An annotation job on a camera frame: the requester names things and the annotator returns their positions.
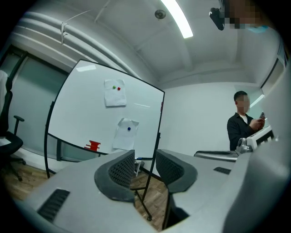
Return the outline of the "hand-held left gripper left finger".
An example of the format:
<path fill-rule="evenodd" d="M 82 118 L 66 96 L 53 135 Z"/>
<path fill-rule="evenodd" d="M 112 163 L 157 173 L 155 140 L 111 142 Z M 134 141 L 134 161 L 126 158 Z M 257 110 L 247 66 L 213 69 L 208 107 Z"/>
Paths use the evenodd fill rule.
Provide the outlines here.
<path fill-rule="evenodd" d="M 16 205 L 42 232 L 153 232 L 130 190 L 134 150 L 67 166 Z"/>

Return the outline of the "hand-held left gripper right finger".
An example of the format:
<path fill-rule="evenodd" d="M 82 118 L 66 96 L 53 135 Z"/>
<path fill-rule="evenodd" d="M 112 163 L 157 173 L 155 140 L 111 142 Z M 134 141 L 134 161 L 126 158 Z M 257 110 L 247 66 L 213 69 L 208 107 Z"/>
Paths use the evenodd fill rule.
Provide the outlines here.
<path fill-rule="evenodd" d="M 156 151 L 168 189 L 166 231 L 280 231 L 284 150 L 256 149 L 235 162 Z"/>

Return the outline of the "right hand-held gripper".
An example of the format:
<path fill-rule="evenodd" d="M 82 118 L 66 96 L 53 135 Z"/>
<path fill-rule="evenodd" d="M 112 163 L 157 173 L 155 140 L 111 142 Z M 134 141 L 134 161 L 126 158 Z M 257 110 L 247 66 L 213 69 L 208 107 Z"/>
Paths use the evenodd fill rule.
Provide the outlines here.
<path fill-rule="evenodd" d="M 238 154 L 252 152 L 261 144 L 270 142 L 274 139 L 271 126 L 267 126 L 248 138 L 240 138 L 235 151 L 197 151 L 194 157 L 204 159 L 235 162 Z"/>

